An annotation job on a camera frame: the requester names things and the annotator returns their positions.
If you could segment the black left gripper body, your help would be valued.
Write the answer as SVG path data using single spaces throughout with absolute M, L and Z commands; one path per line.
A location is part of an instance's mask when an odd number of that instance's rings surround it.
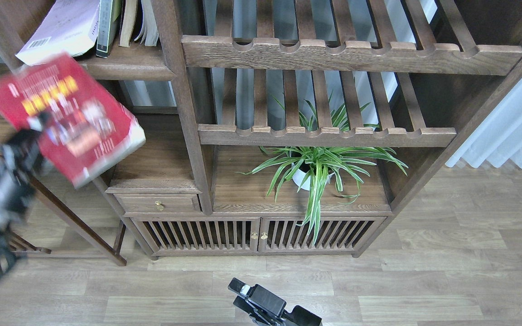
M 31 205 L 35 189 L 30 179 L 41 171 L 44 160 L 38 144 L 41 135 L 21 129 L 0 144 L 0 227 L 23 219 Z

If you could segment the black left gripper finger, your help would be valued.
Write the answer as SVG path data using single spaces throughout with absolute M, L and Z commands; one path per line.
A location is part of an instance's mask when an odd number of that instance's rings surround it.
M 52 121 L 53 115 L 49 111 L 42 111 L 37 115 L 28 117 L 28 126 L 31 130 L 41 132 L 46 136 L 51 136 L 49 127 L 51 126 Z

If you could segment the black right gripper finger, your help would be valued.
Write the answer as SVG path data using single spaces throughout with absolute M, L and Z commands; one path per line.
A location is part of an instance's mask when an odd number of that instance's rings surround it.
M 228 289 L 243 299 L 248 299 L 252 293 L 252 287 L 236 277 L 232 278 L 228 285 Z

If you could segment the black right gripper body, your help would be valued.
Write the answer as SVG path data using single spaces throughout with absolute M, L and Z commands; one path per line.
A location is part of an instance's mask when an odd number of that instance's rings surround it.
M 252 322 L 260 326 L 321 326 L 322 318 L 302 306 L 295 306 L 289 313 L 286 301 L 259 284 L 252 286 L 248 299 L 236 297 L 234 306 L 248 314 Z

